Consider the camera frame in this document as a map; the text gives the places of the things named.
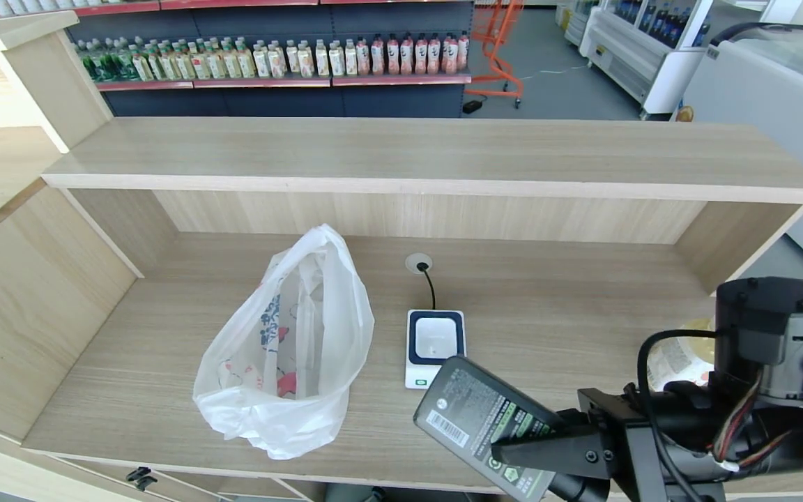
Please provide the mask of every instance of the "gray floor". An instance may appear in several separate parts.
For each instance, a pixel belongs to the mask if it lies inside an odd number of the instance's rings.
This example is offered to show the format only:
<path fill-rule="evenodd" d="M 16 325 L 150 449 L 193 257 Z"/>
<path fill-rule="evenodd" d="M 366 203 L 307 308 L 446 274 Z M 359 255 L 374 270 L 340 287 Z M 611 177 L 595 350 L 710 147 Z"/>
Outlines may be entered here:
<path fill-rule="evenodd" d="M 513 98 L 491 96 L 482 109 L 465 117 L 477 119 L 583 119 L 637 120 L 640 105 L 612 82 L 602 70 L 587 68 L 587 60 L 563 38 L 552 9 L 528 9 L 520 13 L 510 40 L 499 50 L 501 59 L 523 79 L 522 106 Z M 487 58 L 474 42 L 469 69 L 488 74 Z M 564 73 L 546 73 L 564 71 Z M 468 89 L 500 90 L 503 82 L 471 84 Z"/>

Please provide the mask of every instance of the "orange shopping cart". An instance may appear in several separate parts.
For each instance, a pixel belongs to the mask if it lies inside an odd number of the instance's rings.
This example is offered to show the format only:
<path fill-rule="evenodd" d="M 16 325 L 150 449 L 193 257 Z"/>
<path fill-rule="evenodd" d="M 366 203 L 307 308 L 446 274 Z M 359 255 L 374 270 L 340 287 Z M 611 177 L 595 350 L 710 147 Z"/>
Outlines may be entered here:
<path fill-rule="evenodd" d="M 473 82 L 504 80 L 503 90 L 466 89 L 466 94 L 509 96 L 516 98 L 513 106 L 522 103 L 522 80 L 513 75 L 513 67 L 500 59 L 498 50 L 507 42 L 510 29 L 519 18 L 525 0 L 475 0 L 473 39 L 482 42 L 482 54 L 488 60 L 489 73 L 473 77 Z"/>

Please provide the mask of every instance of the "barcode label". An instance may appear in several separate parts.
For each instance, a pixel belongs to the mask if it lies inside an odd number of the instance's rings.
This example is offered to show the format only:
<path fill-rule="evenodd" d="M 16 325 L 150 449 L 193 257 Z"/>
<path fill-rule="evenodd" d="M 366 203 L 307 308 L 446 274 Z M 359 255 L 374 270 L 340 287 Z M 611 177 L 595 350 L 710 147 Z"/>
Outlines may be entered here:
<path fill-rule="evenodd" d="M 469 441 L 469 434 L 465 433 L 458 426 L 453 425 L 447 418 L 441 416 L 436 410 L 429 410 L 427 416 L 428 425 L 436 428 L 436 431 L 442 432 L 446 438 L 454 441 L 457 446 L 464 448 L 466 442 Z"/>

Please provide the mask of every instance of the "refrigerator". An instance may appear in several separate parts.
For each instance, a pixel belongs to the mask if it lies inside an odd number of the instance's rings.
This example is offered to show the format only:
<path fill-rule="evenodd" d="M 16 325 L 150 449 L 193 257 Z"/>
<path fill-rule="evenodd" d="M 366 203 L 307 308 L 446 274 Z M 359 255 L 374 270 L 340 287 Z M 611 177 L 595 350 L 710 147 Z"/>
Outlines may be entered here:
<path fill-rule="evenodd" d="M 718 34 L 672 121 L 752 124 L 803 162 L 803 26 L 745 23 Z M 803 216 L 787 233 L 803 248 Z"/>

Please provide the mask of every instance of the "white plastic bag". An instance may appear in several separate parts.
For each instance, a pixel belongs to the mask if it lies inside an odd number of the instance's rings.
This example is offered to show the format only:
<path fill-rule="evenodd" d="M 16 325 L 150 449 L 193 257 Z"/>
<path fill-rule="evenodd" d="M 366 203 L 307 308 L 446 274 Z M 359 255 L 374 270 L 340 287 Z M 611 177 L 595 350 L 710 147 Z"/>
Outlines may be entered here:
<path fill-rule="evenodd" d="M 206 350 L 194 403 L 225 439 L 299 457 L 337 438 L 373 331 L 345 241 L 328 225 L 311 229 L 271 258 Z"/>

